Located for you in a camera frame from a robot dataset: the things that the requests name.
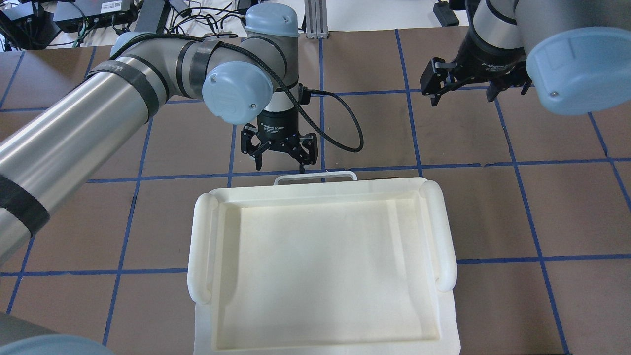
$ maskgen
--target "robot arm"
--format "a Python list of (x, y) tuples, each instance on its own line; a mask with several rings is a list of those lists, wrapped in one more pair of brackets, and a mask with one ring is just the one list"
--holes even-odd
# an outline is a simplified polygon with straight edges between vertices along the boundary
[(293, 108), (261, 65), (297, 92), (296, 14), (284, 5), (265, 4), (253, 7), (247, 21), (249, 36), (239, 47), (186, 36), (127, 33), (113, 48), (118, 53), (111, 60), (4, 141), (0, 263), (41, 229), (171, 96), (204, 99), (215, 115), (232, 124), (252, 121), (264, 110)]
[(627, 0), (451, 0), (469, 31), (456, 58), (434, 57), (421, 89), (441, 95), (489, 81), (487, 99), (509, 87), (537, 86), (557, 114), (584, 114), (631, 99), (631, 2)]

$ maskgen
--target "cable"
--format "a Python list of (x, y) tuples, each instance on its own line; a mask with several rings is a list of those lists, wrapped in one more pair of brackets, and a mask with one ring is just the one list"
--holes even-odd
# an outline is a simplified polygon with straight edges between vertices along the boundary
[(68, 44), (73, 44), (74, 41), (72, 42), (66, 42), (66, 43), (58, 43), (58, 44), (49, 44), (47, 47), (57, 47), (58, 45), (68, 45)]
[[(2, 33), (4, 34), (4, 40), (9, 43), (11, 42), (13, 44), (13, 48), (21, 50), (21, 48), (18, 46), (18, 41), (15, 40), (15, 37), (13, 37), (13, 34), (11, 32), (9, 32), (8, 29), (6, 29), (2, 23), (0, 23), (0, 30), (2, 31)], [(24, 33), (26, 33), (26, 31), (24, 31), (24, 29), (22, 29), (21, 27), (17, 26), (20, 30), (22, 30)]]
[(128, 50), (134, 44), (138, 44), (142, 41), (150, 40), (150, 39), (160, 39), (160, 38), (168, 38), (168, 39), (183, 39), (183, 40), (191, 40), (194, 42), (204, 42), (203, 38), (193, 37), (187, 35), (179, 35), (176, 33), (144, 33), (137, 37), (134, 37), (129, 42), (125, 43), (118, 51), (116, 51), (109, 60), (113, 61), (118, 58), (124, 51)]
[[(135, 38), (131, 39), (129, 42), (124, 44), (118, 51), (116, 51), (116, 53), (114, 53), (109, 59), (110, 60), (115, 60), (124, 51), (128, 50), (131, 46), (133, 46), (135, 44), (138, 44), (138, 43), (140, 43), (142, 41), (150, 40), (150, 39), (161, 39), (161, 38), (184, 39), (184, 40), (191, 40), (191, 41), (195, 41), (195, 42), (203, 42), (204, 41), (203, 38), (187, 36), (187, 35), (167, 34), (167, 33), (146, 33), (146, 34), (143, 34), (143, 35), (140, 35), (138, 37), (135, 37)], [(233, 44), (229, 44), (229, 43), (225, 43), (225, 42), (221, 42), (221, 41), (219, 41), (219, 43), (217, 43), (217, 45), (220, 46), (220, 47), (226, 48), (226, 49), (230, 49), (230, 50), (235, 51), (235, 52), (239, 52), (239, 53), (247, 56), (248, 58), (250, 58), (254, 62), (256, 62), (256, 64), (258, 64), (261, 68), (263, 68), (263, 70), (267, 71), (268, 74), (274, 79), (274, 81), (276, 81), (276, 83), (278, 83), (280, 88), (287, 94), (287, 97), (289, 97), (289, 99), (291, 100), (292, 104), (298, 109), (298, 112), (305, 119), (305, 121), (307, 123), (309, 123), (309, 126), (311, 126), (316, 132), (318, 132), (318, 134), (320, 134), (324, 139), (329, 141), (335, 147), (338, 147), (338, 148), (340, 148), (342, 150), (346, 150), (347, 152), (351, 152), (351, 153), (357, 153), (357, 152), (362, 150), (362, 148), (363, 148), (363, 132), (362, 132), (362, 128), (360, 127), (359, 122), (357, 121), (357, 117), (355, 117), (355, 114), (353, 113), (353, 111), (350, 109), (350, 107), (348, 107), (346, 102), (344, 102), (344, 100), (342, 100), (339, 96), (337, 96), (336, 94), (334, 94), (332, 92), (320, 91), (320, 90), (311, 90), (314, 93), (319, 93), (319, 94), (322, 94), (322, 95), (328, 95), (328, 96), (334, 97), (335, 99), (340, 101), (340, 103), (342, 103), (344, 108), (351, 115), (351, 118), (353, 119), (353, 123), (355, 123), (355, 127), (357, 128), (357, 133), (359, 135), (359, 146), (357, 148), (348, 147), (348, 146), (336, 141), (335, 139), (331, 138), (328, 134), (326, 134), (326, 132), (321, 130), (320, 127), (318, 127), (318, 125), (315, 122), (313, 122), (313, 120), (309, 117), (309, 115), (304, 111), (304, 109), (302, 109), (302, 107), (300, 106), (300, 103), (298, 103), (298, 100), (293, 96), (291, 90), (287, 87), (287, 85), (285, 85), (283, 80), (274, 72), (274, 70), (272, 68), (270, 68), (257, 55), (255, 55), (254, 53), (248, 51), (247, 49), (241, 48), (241, 47), (239, 47), (237, 45), (233, 45)]]
[(122, 35), (125, 32), (129, 32), (129, 27), (127, 26), (123, 26), (122, 28), (118, 29), (114, 26), (114, 24), (116, 23), (116, 14), (114, 14), (112, 16), (112, 28), (114, 29), (114, 32), (116, 33), (116, 35)]
[(253, 61), (255, 61), (256, 64), (258, 64), (260, 67), (262, 67), (265, 71), (267, 71), (268, 74), (276, 81), (276, 83), (278, 83), (280, 88), (283, 89), (283, 91), (287, 94), (287, 96), (291, 100), (292, 104), (298, 109), (298, 112), (300, 112), (300, 114), (305, 119), (305, 121), (307, 123), (309, 123), (309, 126), (311, 126), (313, 129), (315, 129), (316, 132), (318, 132), (324, 139), (329, 141), (335, 147), (338, 147), (338, 148), (340, 148), (342, 150), (346, 150), (347, 152), (351, 152), (351, 153), (357, 153), (357, 152), (362, 150), (362, 148), (363, 148), (362, 128), (360, 127), (359, 122), (357, 121), (357, 117), (355, 117), (353, 111), (350, 109), (350, 107), (348, 107), (346, 102), (344, 102), (344, 100), (342, 100), (339, 96), (335, 95), (332, 92), (325, 92), (325, 91), (320, 91), (320, 90), (312, 90), (315, 93), (321, 93), (323, 95), (329, 95), (329, 96), (334, 97), (335, 99), (340, 101), (342, 103), (342, 105), (344, 105), (344, 108), (346, 108), (346, 110), (351, 114), (351, 118), (353, 119), (353, 122), (355, 123), (355, 127), (357, 128), (357, 133), (359, 134), (359, 146), (357, 148), (348, 147), (348, 146), (346, 146), (346, 145), (334, 140), (329, 135), (327, 135), (323, 130), (321, 130), (320, 127), (318, 127), (316, 125), (316, 123), (313, 122), (313, 120), (311, 120), (309, 115), (302, 109), (302, 107), (298, 103), (298, 100), (293, 96), (291, 90), (285, 85), (285, 83), (283, 83), (283, 80), (272, 70), (272, 68), (270, 68), (263, 60), (261, 60), (261, 58), (256, 56), (254, 53), (248, 51), (247, 49), (241, 48), (241, 47), (239, 47), (237, 45), (233, 45), (233, 44), (229, 44), (229, 43), (225, 43), (225, 42), (219, 42), (217, 45), (220, 46), (220, 47), (223, 47), (223, 48), (231, 49), (231, 50), (233, 50), (235, 52), (239, 52), (239, 53), (247, 56), (248, 58), (250, 58)]
[(223, 29), (223, 22), (224, 22), (227, 18), (230, 18), (230, 17), (236, 17), (236, 18), (240, 19), (241, 21), (243, 21), (243, 20), (244, 20), (244, 18), (243, 18), (243, 17), (241, 17), (241, 16), (237, 16), (237, 15), (235, 15), (235, 14), (231, 14), (231, 13), (230, 13), (230, 14), (227, 14), (227, 15), (225, 15), (224, 17), (222, 17), (222, 18), (221, 18), (221, 20), (219, 21), (219, 26), (221, 27), (221, 29)]
[(77, 9), (77, 11), (79, 11), (79, 13), (81, 13), (81, 22), (83, 22), (83, 28), (85, 28), (87, 26), (87, 20), (88, 17), (85, 16), (85, 14), (83, 13), (83, 10), (77, 6), (75, 3), (69, 3), (70, 5), (74, 6), (75, 9)]
[[(224, 19), (224, 17), (226, 17), (228, 15), (239, 15), (240, 14), (238, 11), (228, 10), (230, 5), (232, 5), (232, 3), (226, 5), (223, 9), (220, 9), (220, 8), (209, 8), (209, 7), (205, 7), (205, 6), (200, 6), (200, 7), (197, 7), (197, 8), (188, 8), (188, 9), (182, 10), (182, 11), (180, 11), (178, 13), (175, 13), (173, 16), (171, 16), (171, 22), (169, 24), (168, 30), (171, 32), (171, 31), (177, 29), (177, 27), (183, 25), (184, 23), (186, 23), (188, 21), (193, 21), (195, 18), (200, 19), (200, 20), (202, 20), (202, 19), (207, 20), (208, 23), (209, 23), (209, 20), (207, 19), (206, 16), (210, 16), (212, 18), (213, 22), (215, 23), (215, 26), (218, 28), (217, 21), (221, 21), (222, 19)], [(189, 15), (187, 17), (182, 16), (183, 13), (185, 13), (185, 12), (187, 12), (189, 10), (195, 10), (195, 9), (199, 10), (199, 12), (196, 15)], [(217, 11), (215, 16), (218, 16), (220, 13), (226, 13), (226, 15), (224, 15), (224, 17), (220, 18), (219, 20), (216, 20), (216, 19), (214, 19), (212, 14), (202, 15), (202, 10)], [(178, 17), (182, 17), (183, 20), (181, 20), (176, 25), (175, 22), (177, 21)]]
[(79, 35), (77, 37), (77, 39), (74, 41), (74, 47), (79, 47), (81, 44), (83, 44), (83, 42), (85, 41), (86, 37), (90, 34), (90, 32), (92, 32), (98, 25), (98, 22), (95, 22), (90, 28), (86, 28), (83, 33), (81, 35)]

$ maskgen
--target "white floor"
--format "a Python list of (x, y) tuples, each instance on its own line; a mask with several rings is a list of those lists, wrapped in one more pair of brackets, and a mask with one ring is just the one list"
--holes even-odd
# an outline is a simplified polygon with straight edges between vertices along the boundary
[[(298, 22), (302, 23), (305, 12), (304, 0), (268, 0), (271, 3), (282, 3), (291, 6), (298, 15)], [(199, 0), (204, 7), (224, 8), (233, 0)], [(327, 0), (327, 23), (330, 31), (372, 31), (391, 30), (394, 28), (439, 27), (440, 23), (432, 12), (436, 0)], [(191, 7), (199, 6), (195, 2)], [(55, 12), (56, 4), (48, 3), (46, 10)], [(468, 25), (464, 11), (457, 11), (461, 26)], [(245, 37), (245, 30), (236, 18), (225, 21), (228, 31)], [(184, 25), (189, 35), (202, 36), (209, 32), (201, 24), (191, 22)], [(116, 41), (116, 34), (110, 27), (99, 28), (87, 36), (83, 46), (112, 45)], [(76, 33), (61, 32), (51, 44), (61, 44), (76, 39)], [(71, 47), (71, 44), (50, 48)]]

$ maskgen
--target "white plastic tray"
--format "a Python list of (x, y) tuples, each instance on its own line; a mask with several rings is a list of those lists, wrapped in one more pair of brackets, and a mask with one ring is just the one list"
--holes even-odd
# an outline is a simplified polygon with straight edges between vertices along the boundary
[(458, 354), (455, 283), (442, 192), (422, 177), (223, 188), (195, 205), (196, 355)]

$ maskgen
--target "tray handle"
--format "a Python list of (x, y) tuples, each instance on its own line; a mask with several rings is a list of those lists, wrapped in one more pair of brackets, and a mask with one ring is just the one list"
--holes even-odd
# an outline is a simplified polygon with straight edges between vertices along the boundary
[(215, 259), (215, 239), (211, 240), (211, 229), (216, 221), (211, 219), (209, 222), (208, 217), (213, 215), (213, 210), (218, 206), (217, 198), (205, 193), (198, 198), (193, 213), (189, 269), (186, 278), (189, 294), (192, 300), (199, 304), (210, 303), (212, 298), (211, 278), (214, 265), (210, 263)]
[(456, 252), (451, 239), (445, 198), (440, 186), (435, 181), (426, 181), (421, 185), (420, 193), (427, 199), (430, 223), (436, 254), (439, 262), (439, 276), (436, 278), (436, 288), (440, 292), (449, 292), (456, 286), (458, 273)]
[(293, 174), (293, 175), (282, 175), (274, 180), (274, 186), (278, 185), (281, 181), (296, 181), (296, 180), (311, 180), (318, 178), (343, 178), (349, 177), (353, 181), (357, 181), (357, 175), (355, 175), (352, 171), (327, 171), (327, 172), (313, 172), (310, 174)]

